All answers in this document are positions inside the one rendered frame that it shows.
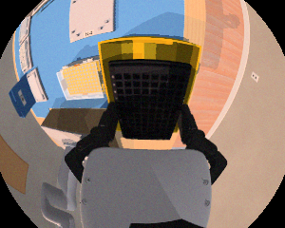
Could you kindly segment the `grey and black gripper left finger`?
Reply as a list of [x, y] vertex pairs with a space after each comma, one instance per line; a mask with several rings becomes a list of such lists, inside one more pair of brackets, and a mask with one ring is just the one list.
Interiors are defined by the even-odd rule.
[[116, 103], [109, 102], [98, 126], [90, 130], [90, 134], [79, 140], [65, 156], [65, 162], [76, 179], [82, 183], [84, 167], [82, 165], [85, 157], [88, 157], [93, 149], [109, 147], [115, 137], [119, 117]]

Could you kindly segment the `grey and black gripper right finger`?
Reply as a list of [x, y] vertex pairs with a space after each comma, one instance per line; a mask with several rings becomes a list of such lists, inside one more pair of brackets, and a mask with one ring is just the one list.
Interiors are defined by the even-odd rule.
[[182, 144], [185, 149], [194, 149], [202, 152], [210, 163], [211, 183], [217, 180], [227, 165], [227, 160], [218, 151], [215, 144], [205, 138], [205, 133], [198, 129], [195, 118], [189, 109], [188, 104], [181, 106], [178, 117], [178, 127]]

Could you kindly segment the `blue bench mat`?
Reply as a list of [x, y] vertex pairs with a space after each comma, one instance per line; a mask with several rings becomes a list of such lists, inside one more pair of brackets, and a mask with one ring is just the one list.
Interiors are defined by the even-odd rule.
[[14, 55], [19, 80], [35, 68], [48, 101], [31, 108], [45, 118], [50, 108], [107, 108], [103, 98], [67, 100], [56, 72], [72, 62], [99, 56], [98, 42], [126, 36], [159, 36], [183, 40], [184, 0], [115, 0], [115, 31], [70, 43], [70, 0], [49, 0], [31, 17], [30, 51], [33, 67], [22, 71], [19, 53], [20, 26], [15, 31]]

